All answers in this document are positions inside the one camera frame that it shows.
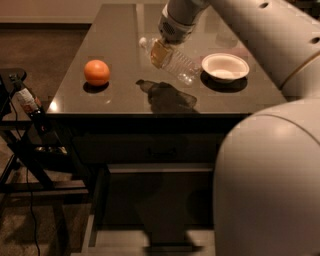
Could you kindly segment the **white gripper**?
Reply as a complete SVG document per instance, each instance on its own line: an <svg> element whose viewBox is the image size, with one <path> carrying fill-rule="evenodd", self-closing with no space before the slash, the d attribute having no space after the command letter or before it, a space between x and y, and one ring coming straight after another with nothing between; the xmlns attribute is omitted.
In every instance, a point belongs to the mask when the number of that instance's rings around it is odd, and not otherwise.
<svg viewBox="0 0 320 256"><path fill-rule="evenodd" d="M169 44L182 44L193 31L194 25L185 25L172 18L168 8L164 7L158 22L158 30L162 39ZM150 58L158 69L165 67L171 60L173 49L160 39L153 42Z"/></svg>

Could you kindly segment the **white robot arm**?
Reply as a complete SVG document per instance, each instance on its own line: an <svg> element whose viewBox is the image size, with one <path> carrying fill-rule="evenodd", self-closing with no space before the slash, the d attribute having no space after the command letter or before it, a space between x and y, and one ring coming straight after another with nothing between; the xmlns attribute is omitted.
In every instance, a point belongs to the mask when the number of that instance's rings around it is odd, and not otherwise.
<svg viewBox="0 0 320 256"><path fill-rule="evenodd" d="M241 121L220 147L216 256L319 256L319 23L287 0L168 0L162 38L184 42L207 7L287 100Z"/></svg>

